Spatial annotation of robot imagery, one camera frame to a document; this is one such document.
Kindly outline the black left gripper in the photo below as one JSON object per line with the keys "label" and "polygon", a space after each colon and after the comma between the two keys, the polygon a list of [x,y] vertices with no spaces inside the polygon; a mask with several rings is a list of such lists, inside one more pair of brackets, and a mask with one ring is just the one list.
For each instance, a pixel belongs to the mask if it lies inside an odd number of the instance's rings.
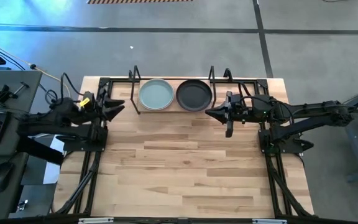
{"label": "black left gripper", "polygon": [[88,98],[91,103],[90,109],[88,110],[90,120],[99,118],[100,120],[111,121],[125,108],[123,105],[125,103],[124,100],[105,98],[106,94],[107,91],[105,89],[97,93],[88,93]]}

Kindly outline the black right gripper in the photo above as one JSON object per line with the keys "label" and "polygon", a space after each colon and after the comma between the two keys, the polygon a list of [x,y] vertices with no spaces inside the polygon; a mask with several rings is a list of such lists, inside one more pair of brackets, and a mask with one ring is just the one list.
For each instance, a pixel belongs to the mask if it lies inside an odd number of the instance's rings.
{"label": "black right gripper", "polygon": [[233,94],[231,91],[227,91],[225,104],[207,109],[205,113],[220,123],[226,124],[226,137],[231,138],[234,131],[234,122],[238,121],[244,124],[248,108],[241,94]]}

